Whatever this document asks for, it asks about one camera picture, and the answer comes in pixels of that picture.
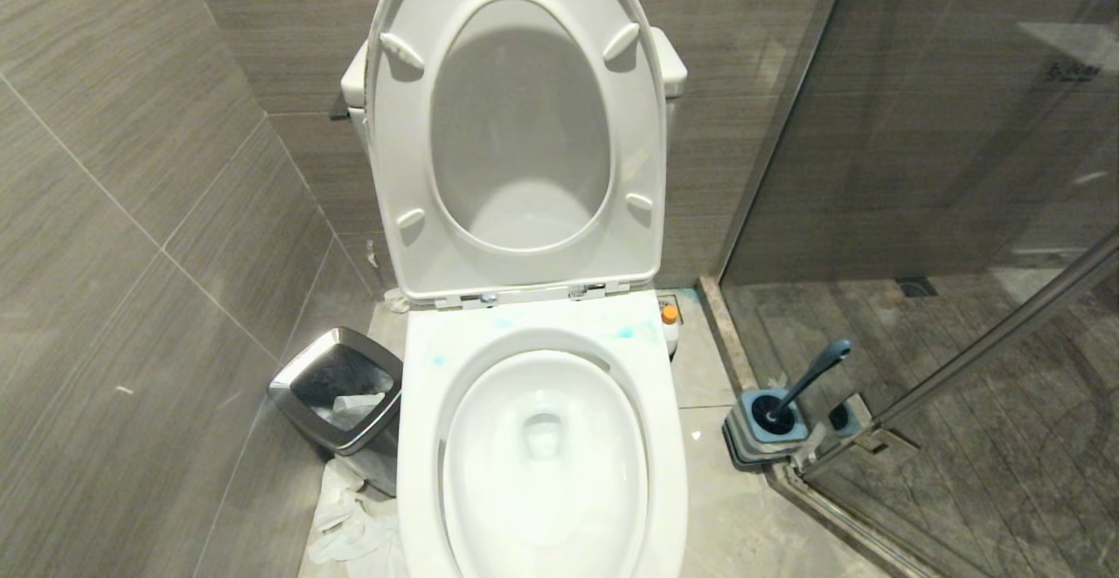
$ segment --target toilet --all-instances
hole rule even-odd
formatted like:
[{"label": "toilet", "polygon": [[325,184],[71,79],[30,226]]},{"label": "toilet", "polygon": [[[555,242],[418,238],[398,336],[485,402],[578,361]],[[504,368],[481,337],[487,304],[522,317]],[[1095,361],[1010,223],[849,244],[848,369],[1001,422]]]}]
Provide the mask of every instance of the toilet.
[{"label": "toilet", "polygon": [[651,278],[685,79],[638,0],[380,0],[342,92],[412,304],[411,576],[679,576]]}]

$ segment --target toilet seat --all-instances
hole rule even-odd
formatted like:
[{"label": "toilet seat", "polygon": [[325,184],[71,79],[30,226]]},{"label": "toilet seat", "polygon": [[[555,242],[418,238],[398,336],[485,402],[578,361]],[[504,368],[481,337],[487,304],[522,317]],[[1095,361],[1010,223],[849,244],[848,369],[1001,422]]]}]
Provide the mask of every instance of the toilet seat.
[{"label": "toilet seat", "polygon": [[665,88],[638,0],[380,0],[365,126],[404,294],[651,279]]},{"label": "toilet seat", "polygon": [[[623,574],[573,575],[678,578],[687,531],[687,471],[653,291],[583,302],[563,299],[505,304],[497,310],[408,313],[397,502],[410,574],[424,578],[470,578],[470,568],[480,567],[477,560],[463,562],[462,542],[453,542],[462,534],[461,530],[452,533],[454,529],[476,522],[464,521],[454,513],[463,508],[458,492],[452,491],[448,501],[446,470],[459,466],[452,445],[457,432],[452,426],[460,404],[469,404],[468,391],[482,382],[489,371],[500,370],[502,360],[540,350],[575,356],[576,362],[571,363],[573,371],[590,371],[585,363],[591,363],[598,371],[592,375],[610,379],[611,388],[623,394],[639,427],[646,463],[646,514],[643,520],[639,515],[632,519],[640,531],[632,539],[609,543],[615,548],[583,552],[622,559],[618,566]],[[477,492],[482,494],[472,505],[493,501],[485,495],[487,490]],[[496,537],[485,543],[486,549],[517,548],[521,556],[534,551],[532,546],[519,546],[500,531],[480,536]],[[632,569],[626,572],[630,544],[638,547],[638,552]]]},{"label": "toilet seat", "polygon": [[464,578],[632,575],[645,446],[626,395],[591,360],[525,351],[495,363],[458,405],[442,474]]}]

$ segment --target trash can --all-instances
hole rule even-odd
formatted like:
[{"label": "trash can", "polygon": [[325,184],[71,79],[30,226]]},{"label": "trash can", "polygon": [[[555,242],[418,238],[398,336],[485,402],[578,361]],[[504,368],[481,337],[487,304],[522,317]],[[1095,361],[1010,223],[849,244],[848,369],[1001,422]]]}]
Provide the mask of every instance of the trash can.
[{"label": "trash can", "polygon": [[387,348],[335,328],[276,373],[269,398],[304,436],[395,498],[403,376]]}]

